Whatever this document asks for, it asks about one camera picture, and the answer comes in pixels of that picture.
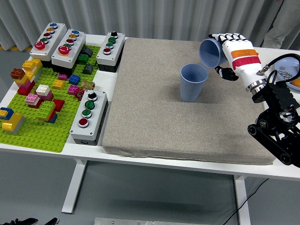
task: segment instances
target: lego baseplate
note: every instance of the lego baseplate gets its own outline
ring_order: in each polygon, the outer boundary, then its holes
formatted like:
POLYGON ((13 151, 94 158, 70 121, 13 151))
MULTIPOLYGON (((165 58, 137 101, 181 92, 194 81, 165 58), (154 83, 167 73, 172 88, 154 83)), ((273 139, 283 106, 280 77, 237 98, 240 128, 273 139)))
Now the lego baseplate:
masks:
MULTIPOLYGON (((88 82, 92 82, 98 69, 96 55, 100 47, 86 46, 93 50, 93 55, 87 62, 87 64, 93 65, 93 72, 91 75, 83 74, 82 71, 85 65, 75 64, 73 66, 73 74, 79 75, 81 81, 85 79, 88 82)), ((65 101, 62 110, 57 112, 56 122, 51 124, 38 120, 38 109, 29 108, 25 103, 26 96, 16 93, 8 107, 12 108, 16 113, 22 113, 25 121, 16 135, 6 133, 1 128, 2 122, 0 121, 0 143, 59 153, 62 152, 67 141, 80 102, 73 95, 68 94, 70 83, 67 81, 62 90, 52 88, 54 81, 58 79, 59 73, 53 72, 51 68, 44 67, 42 71, 43 73, 37 80, 31 93, 34 93, 40 84, 48 85, 53 92, 54 99, 65 101)))

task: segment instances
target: person's leg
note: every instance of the person's leg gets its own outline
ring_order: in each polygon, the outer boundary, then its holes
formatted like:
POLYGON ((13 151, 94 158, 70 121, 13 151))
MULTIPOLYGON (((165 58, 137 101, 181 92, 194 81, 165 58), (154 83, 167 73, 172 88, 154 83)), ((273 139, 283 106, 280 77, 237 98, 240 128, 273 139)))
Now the person's leg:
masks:
POLYGON ((265 35, 263 48, 280 48, 285 37, 300 22, 300 0, 285 0, 273 28, 265 35))

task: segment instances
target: red stripe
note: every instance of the red stripe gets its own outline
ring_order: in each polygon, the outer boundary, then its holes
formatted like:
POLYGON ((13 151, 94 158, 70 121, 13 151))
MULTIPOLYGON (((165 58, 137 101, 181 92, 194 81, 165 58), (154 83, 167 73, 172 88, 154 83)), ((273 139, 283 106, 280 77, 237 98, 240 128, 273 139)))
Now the red stripe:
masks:
POLYGON ((253 64, 253 63, 261 63, 258 56, 251 56, 251 57, 237 59, 232 62, 232 67, 233 70, 235 70, 236 67, 244 66, 247 64, 253 64))

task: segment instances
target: table leg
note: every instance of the table leg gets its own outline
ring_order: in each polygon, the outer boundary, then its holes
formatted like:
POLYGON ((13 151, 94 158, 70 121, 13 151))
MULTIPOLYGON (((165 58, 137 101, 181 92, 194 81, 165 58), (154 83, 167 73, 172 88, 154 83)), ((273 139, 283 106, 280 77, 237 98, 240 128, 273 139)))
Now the table leg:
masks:
POLYGON ((87 160, 75 159, 76 167, 61 212, 72 214, 87 160))
MULTIPOLYGON (((244 176, 234 176, 234 184, 235 184, 235 194, 238 208, 244 203, 247 199, 246 187, 245 187, 245 178, 244 176)), ((239 220, 240 225, 250 225, 250 215, 248 202, 244 204, 244 206, 239 210, 239 220)))

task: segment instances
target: cable connector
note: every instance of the cable connector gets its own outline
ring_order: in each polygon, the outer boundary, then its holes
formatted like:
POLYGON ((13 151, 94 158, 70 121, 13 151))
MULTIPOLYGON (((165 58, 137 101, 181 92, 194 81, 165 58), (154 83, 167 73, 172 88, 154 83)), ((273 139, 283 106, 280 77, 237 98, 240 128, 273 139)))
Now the cable connector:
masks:
POLYGON ((261 70, 259 70, 256 74, 259 75, 259 76, 263 76, 264 73, 266 71, 268 71, 268 69, 270 69, 270 67, 268 66, 268 64, 266 66, 264 66, 261 70))

